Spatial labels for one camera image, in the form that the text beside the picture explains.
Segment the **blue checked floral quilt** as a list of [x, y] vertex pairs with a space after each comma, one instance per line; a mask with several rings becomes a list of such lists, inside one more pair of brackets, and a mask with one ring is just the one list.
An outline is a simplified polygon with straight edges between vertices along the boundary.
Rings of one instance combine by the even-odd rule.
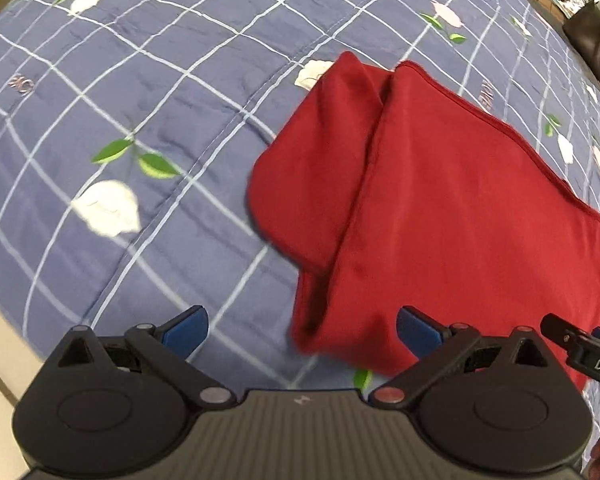
[[419, 65], [600, 213], [600, 89], [524, 0], [15, 0], [0, 15], [0, 307], [39, 356], [193, 304], [230, 388], [385, 375], [305, 354], [258, 158], [343, 53]]

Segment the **red knit shirt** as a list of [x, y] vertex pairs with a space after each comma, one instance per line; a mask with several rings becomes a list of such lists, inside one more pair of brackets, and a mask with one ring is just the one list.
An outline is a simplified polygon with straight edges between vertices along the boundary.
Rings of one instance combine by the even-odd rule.
[[413, 306], [487, 335], [600, 327], [600, 213], [524, 138], [431, 78], [343, 53], [253, 167], [260, 233], [300, 274], [290, 334], [392, 376]]

